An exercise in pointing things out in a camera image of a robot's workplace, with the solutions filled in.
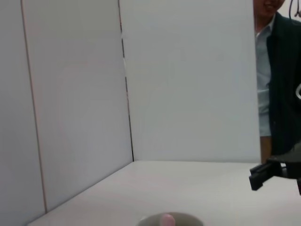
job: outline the pink object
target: pink object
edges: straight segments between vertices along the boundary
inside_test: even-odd
[[[175,226],[174,217],[169,214],[164,214],[161,218],[161,226]]]

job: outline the man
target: man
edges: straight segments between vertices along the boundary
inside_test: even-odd
[[[277,11],[285,0],[253,0],[261,161],[301,140],[301,24]]]

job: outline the white tabletop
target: white tabletop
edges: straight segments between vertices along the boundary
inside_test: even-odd
[[[254,164],[137,161],[30,226],[135,226],[143,217],[185,212],[205,226],[297,226],[296,181],[272,178],[257,192]]]

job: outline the dark jacket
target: dark jacket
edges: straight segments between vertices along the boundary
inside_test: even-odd
[[[267,39],[273,155],[290,151],[301,140],[301,100],[295,94],[301,83],[301,26],[294,24],[277,13],[272,34]]]

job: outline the white table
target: white table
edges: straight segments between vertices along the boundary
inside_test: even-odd
[[[205,226],[298,226],[294,180],[272,178],[251,190],[248,163],[137,161],[30,226],[135,226],[145,216],[179,211]]]

